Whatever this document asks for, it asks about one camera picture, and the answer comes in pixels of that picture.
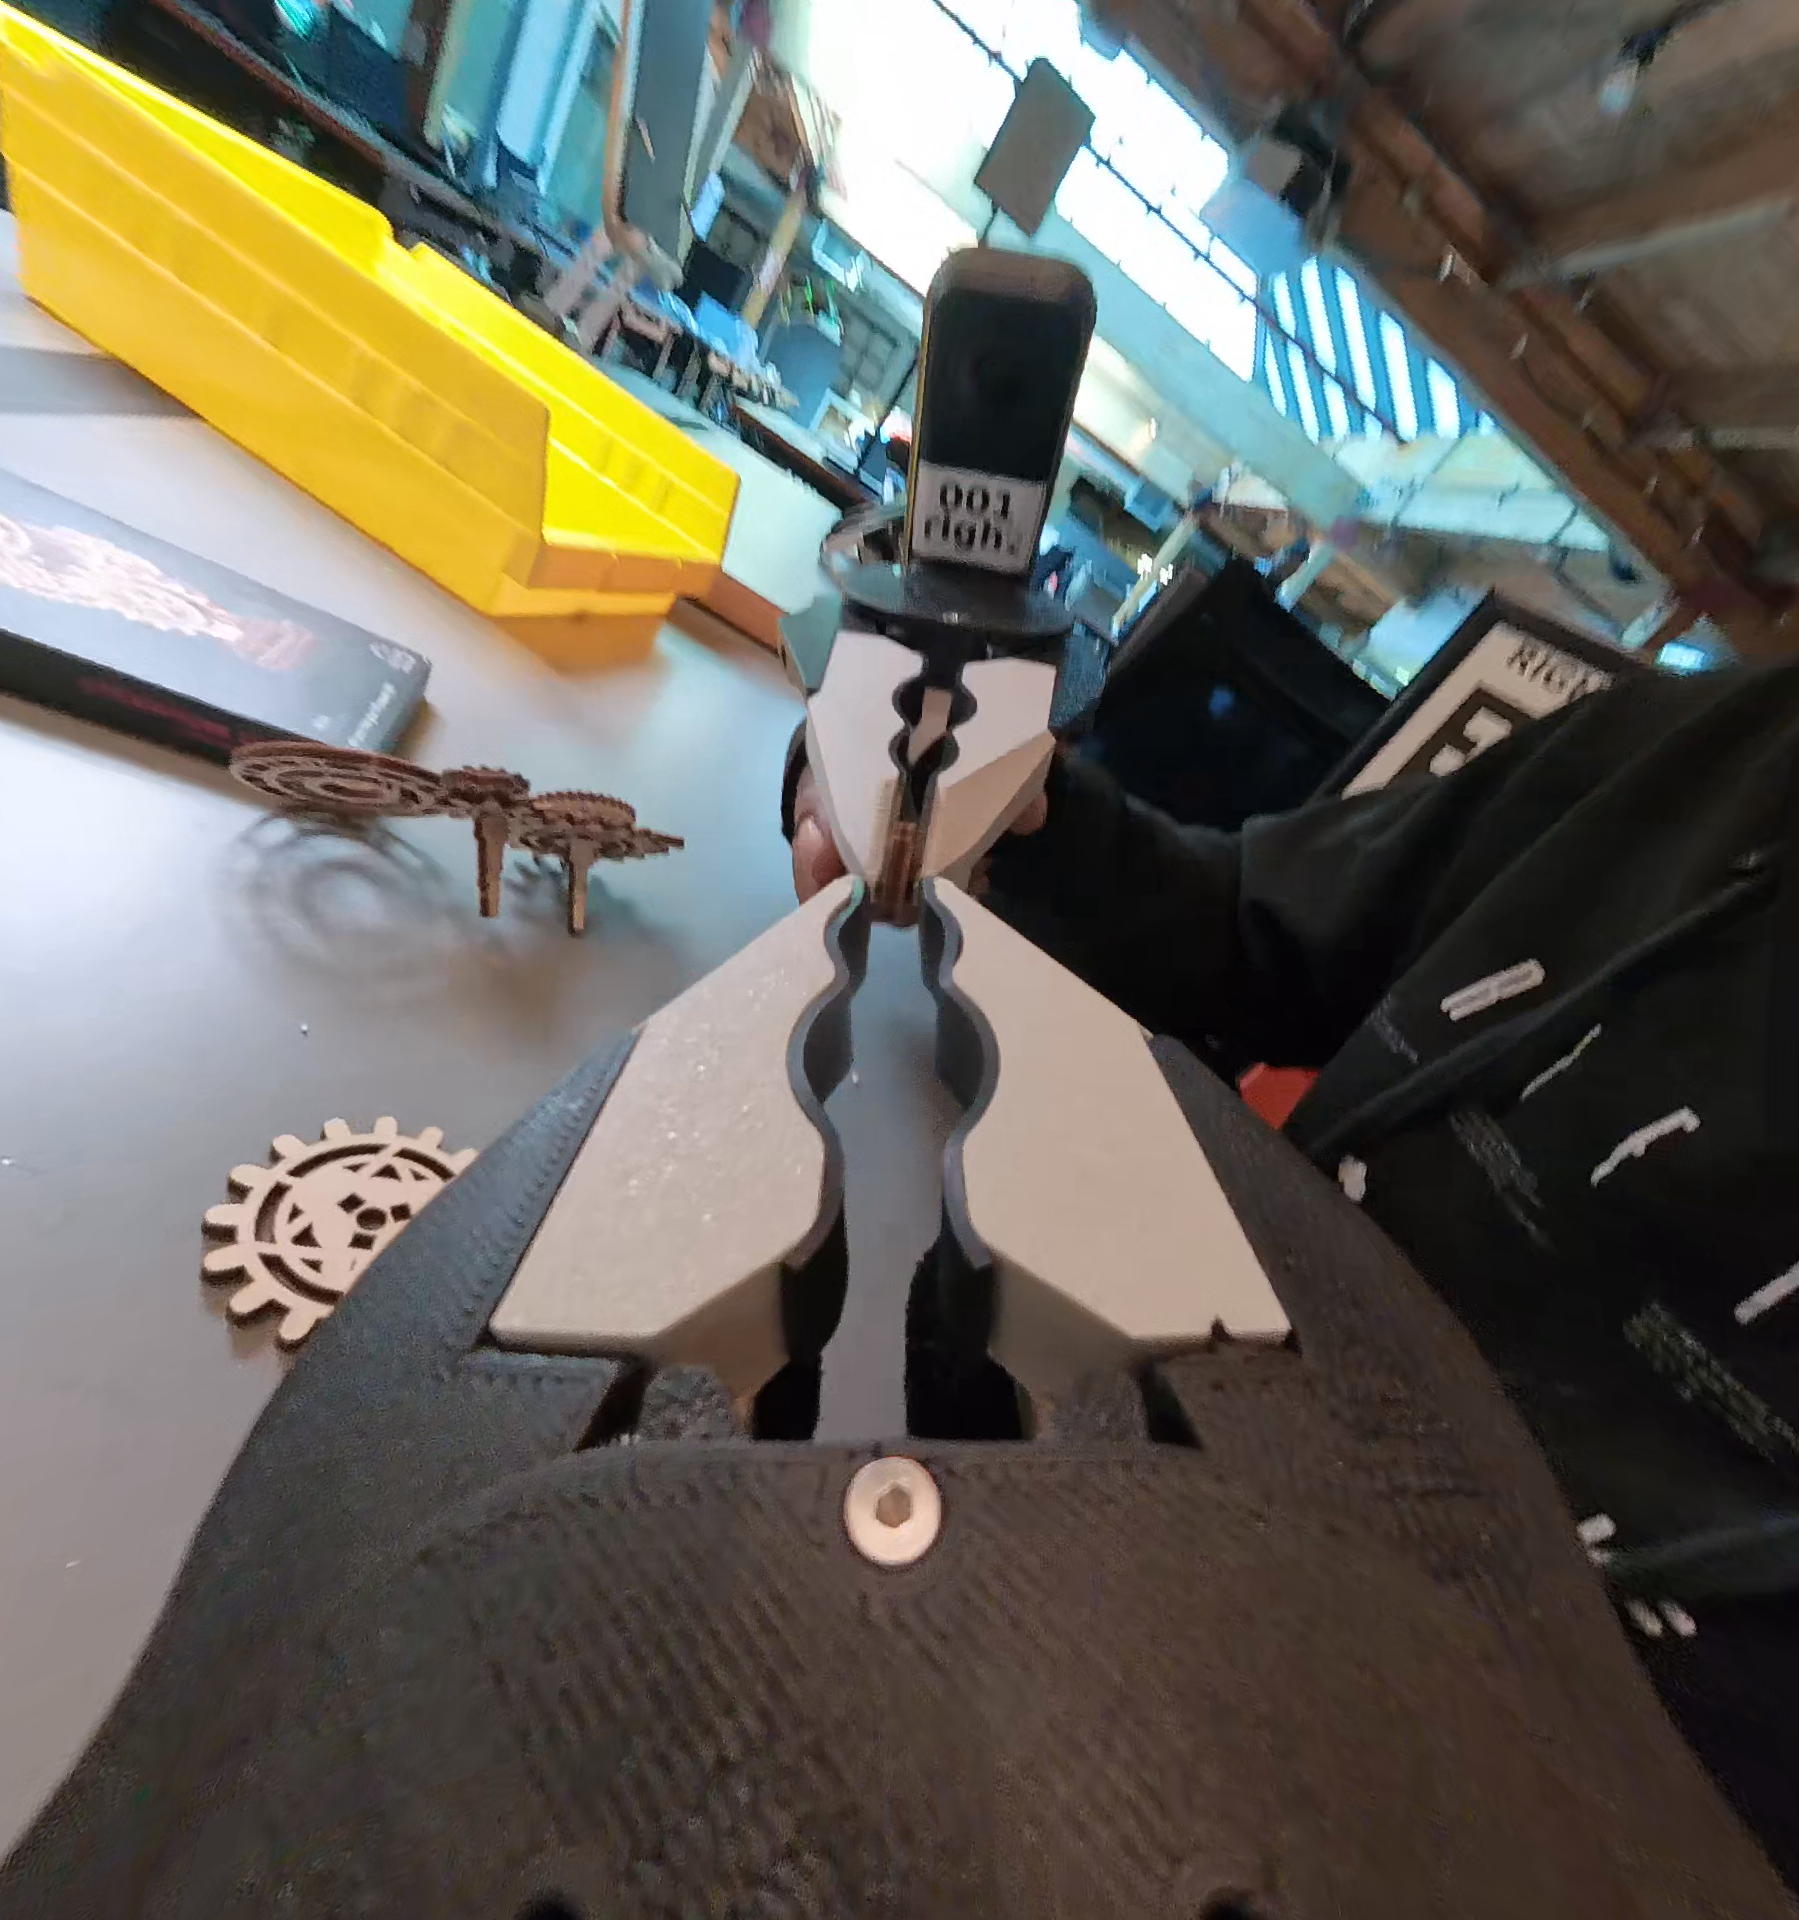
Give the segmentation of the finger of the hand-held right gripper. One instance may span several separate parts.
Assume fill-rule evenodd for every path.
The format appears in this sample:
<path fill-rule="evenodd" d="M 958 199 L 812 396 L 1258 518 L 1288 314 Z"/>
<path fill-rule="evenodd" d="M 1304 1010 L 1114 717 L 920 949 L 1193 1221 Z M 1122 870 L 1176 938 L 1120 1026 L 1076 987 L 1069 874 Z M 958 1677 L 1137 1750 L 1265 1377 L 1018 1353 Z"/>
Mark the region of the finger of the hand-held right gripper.
<path fill-rule="evenodd" d="M 981 855 L 1036 799 L 1057 747 L 1057 679 L 1060 668 L 1040 658 L 984 658 L 961 670 L 968 713 L 925 790 L 920 879 L 968 886 Z"/>
<path fill-rule="evenodd" d="M 840 630 L 807 701 L 807 759 L 818 808 L 847 870 L 869 890 L 880 879 L 901 812 L 901 696 L 917 679 L 916 648 L 880 631 Z"/>

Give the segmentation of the person's right forearm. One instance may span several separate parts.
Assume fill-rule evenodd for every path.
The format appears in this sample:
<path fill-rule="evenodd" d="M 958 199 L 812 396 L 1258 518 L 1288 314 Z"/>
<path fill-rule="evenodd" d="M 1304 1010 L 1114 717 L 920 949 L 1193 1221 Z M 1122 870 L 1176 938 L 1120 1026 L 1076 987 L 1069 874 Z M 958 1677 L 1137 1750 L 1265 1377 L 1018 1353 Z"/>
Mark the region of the person's right forearm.
<path fill-rule="evenodd" d="M 1186 826 L 1069 753 L 984 901 L 1141 1026 L 1330 1068 L 1391 1006 L 1415 1050 L 1543 1006 L 1761 879 L 1799 661 L 1644 674 L 1444 778 Z"/>

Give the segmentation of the person's black printed hoodie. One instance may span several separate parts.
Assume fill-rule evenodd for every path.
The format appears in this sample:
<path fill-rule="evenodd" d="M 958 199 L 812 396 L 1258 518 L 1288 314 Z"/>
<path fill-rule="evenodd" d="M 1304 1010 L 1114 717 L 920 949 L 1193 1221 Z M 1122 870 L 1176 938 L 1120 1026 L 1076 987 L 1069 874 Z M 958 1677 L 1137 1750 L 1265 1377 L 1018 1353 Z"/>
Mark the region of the person's black printed hoodie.
<path fill-rule="evenodd" d="M 1799 1136 L 1767 1116 L 1767 848 L 1589 966 L 1384 997 L 1290 1141 L 1535 1431 L 1686 1739 L 1799 1829 Z M 1773 1838 L 1799 1853 L 1799 1838 Z"/>

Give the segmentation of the small wooden connector piece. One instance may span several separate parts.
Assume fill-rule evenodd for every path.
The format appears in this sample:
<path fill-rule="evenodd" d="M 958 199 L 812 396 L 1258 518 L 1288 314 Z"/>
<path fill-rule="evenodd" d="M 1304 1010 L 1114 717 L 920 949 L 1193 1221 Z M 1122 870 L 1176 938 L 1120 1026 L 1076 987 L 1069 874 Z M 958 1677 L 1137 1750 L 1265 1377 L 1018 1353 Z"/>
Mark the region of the small wooden connector piece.
<path fill-rule="evenodd" d="M 893 778 L 880 786 L 874 826 L 878 833 L 864 876 L 870 911 L 883 925 L 910 926 L 917 919 L 925 859 L 920 801 L 910 778 Z"/>

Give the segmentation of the wood-edged grey table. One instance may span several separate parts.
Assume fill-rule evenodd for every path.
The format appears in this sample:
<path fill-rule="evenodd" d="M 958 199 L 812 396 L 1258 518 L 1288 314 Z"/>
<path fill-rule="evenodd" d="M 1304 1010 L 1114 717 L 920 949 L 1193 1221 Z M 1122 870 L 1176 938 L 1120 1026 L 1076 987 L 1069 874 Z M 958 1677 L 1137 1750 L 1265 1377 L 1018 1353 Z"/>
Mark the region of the wood-edged grey table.
<path fill-rule="evenodd" d="M 837 609 L 822 546 L 874 492 L 822 436 L 762 403 L 741 401 L 726 425 L 695 412 L 683 433 L 737 472 L 717 574 L 686 609 L 779 655 L 786 620 L 799 625 L 823 614 L 822 605 Z"/>

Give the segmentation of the wooden gear assembly with pegs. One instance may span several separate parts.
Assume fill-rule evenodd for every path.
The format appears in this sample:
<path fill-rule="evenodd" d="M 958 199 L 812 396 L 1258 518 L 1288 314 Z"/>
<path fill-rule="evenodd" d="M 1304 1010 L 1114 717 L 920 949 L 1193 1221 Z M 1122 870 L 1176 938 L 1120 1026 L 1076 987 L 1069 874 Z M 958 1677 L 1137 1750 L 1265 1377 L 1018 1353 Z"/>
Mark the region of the wooden gear assembly with pegs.
<path fill-rule="evenodd" d="M 405 754 L 325 742 L 247 742 L 228 759 L 232 778 L 283 812 L 391 819 L 456 818 L 475 833 L 481 914 L 503 911 L 507 853 L 527 853 L 563 874 L 568 926 L 588 926 L 588 876 L 601 862 L 646 862 L 686 848 L 683 836 L 638 819 L 617 796 L 592 790 L 540 792 L 518 771 L 430 771 Z"/>

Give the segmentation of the sign on black pole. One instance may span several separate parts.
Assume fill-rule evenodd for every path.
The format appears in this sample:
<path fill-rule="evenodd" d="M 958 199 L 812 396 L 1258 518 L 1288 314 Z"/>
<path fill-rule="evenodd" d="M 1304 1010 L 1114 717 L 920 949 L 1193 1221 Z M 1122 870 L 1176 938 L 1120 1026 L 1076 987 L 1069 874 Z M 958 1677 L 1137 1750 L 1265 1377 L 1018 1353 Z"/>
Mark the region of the sign on black pole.
<path fill-rule="evenodd" d="M 1054 60 L 1035 56 L 976 169 L 976 192 L 986 203 L 977 247 L 990 245 L 999 220 L 1025 239 L 1036 234 L 1090 128 L 1094 110 L 1072 81 Z"/>

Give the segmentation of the person's right hand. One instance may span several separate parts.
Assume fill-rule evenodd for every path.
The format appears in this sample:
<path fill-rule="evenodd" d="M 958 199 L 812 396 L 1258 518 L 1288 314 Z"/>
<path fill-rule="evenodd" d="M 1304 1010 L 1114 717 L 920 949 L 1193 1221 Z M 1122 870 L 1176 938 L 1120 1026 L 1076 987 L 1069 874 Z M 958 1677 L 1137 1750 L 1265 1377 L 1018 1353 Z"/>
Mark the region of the person's right hand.
<path fill-rule="evenodd" d="M 801 753 L 792 753 L 784 771 L 784 840 L 790 853 L 790 882 L 799 906 L 854 874 L 837 847 L 815 772 Z"/>

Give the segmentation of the black framed white sign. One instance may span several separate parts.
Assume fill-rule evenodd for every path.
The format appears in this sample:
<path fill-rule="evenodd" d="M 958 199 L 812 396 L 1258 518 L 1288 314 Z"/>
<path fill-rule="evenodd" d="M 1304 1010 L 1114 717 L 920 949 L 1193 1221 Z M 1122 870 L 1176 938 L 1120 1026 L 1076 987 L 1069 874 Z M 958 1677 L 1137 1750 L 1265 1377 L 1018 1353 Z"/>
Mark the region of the black framed white sign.
<path fill-rule="evenodd" d="M 1495 588 L 1391 609 L 1367 664 L 1404 668 L 1384 713 L 1326 772 L 1316 799 L 1448 778 L 1519 728 L 1591 692 L 1665 677 L 1654 658 L 1543 618 Z"/>

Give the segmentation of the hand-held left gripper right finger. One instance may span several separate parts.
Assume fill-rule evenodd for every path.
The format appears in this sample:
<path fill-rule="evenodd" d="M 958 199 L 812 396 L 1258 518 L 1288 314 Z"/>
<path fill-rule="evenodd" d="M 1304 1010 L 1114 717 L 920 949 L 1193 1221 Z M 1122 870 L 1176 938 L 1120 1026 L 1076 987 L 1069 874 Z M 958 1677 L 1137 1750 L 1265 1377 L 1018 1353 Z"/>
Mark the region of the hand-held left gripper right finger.
<path fill-rule="evenodd" d="M 1151 1034 L 949 879 L 920 890 L 934 1070 L 958 1104 L 920 1277 L 920 1390 L 1079 1383 L 1293 1327 Z"/>

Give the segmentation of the wooden gear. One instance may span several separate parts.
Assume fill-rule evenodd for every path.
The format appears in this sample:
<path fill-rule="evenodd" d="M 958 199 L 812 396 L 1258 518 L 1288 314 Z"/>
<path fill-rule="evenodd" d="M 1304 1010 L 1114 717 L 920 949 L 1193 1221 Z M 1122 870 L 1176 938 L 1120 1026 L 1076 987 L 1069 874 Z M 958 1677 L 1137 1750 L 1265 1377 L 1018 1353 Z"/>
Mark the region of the wooden gear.
<path fill-rule="evenodd" d="M 279 1135 L 262 1164 L 235 1164 L 200 1219 L 200 1281 L 237 1327 L 298 1353 L 407 1224 L 475 1162 L 440 1127 L 391 1116 L 312 1136 Z"/>

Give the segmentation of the yellow plastic bin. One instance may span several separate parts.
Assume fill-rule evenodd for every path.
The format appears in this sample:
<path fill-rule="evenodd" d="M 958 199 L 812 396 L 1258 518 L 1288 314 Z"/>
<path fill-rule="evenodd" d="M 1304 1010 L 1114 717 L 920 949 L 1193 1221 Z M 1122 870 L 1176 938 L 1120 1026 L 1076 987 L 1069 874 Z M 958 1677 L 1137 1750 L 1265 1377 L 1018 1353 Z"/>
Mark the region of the yellow plastic bin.
<path fill-rule="evenodd" d="M 667 618 L 737 472 L 387 215 L 0 4 L 25 295 L 499 620 Z"/>

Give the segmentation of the black puzzle box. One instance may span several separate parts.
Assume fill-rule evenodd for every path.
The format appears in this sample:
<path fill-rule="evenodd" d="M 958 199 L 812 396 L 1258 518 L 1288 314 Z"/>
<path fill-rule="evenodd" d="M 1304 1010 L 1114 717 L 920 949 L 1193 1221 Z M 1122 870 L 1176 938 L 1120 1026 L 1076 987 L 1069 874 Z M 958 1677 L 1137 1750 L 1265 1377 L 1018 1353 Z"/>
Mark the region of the black puzzle box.
<path fill-rule="evenodd" d="M 431 664 L 0 470 L 0 692 L 200 754 L 396 753 Z"/>

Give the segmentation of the black monitor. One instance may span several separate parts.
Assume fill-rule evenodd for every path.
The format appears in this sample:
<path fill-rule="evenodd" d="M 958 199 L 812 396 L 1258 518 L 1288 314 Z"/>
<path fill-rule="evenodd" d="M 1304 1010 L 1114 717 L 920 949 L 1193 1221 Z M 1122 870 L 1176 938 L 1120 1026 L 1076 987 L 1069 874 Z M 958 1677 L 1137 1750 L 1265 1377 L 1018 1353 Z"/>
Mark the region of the black monitor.
<path fill-rule="evenodd" d="M 1076 753 L 1179 825 L 1233 831 L 1319 796 L 1388 708 L 1228 558 L 1193 568 L 1122 637 Z"/>

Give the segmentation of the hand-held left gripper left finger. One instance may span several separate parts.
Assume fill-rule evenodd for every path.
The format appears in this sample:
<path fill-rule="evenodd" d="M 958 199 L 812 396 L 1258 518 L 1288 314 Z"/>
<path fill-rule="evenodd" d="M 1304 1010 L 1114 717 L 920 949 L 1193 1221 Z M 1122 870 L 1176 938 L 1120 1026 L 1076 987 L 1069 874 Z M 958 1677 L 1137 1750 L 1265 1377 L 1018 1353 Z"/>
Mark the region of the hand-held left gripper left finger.
<path fill-rule="evenodd" d="M 512 1353 L 713 1373 L 751 1399 L 842 1301 L 823 1100 L 854 1055 L 864 882 L 833 879 L 648 1014 L 491 1308 Z"/>

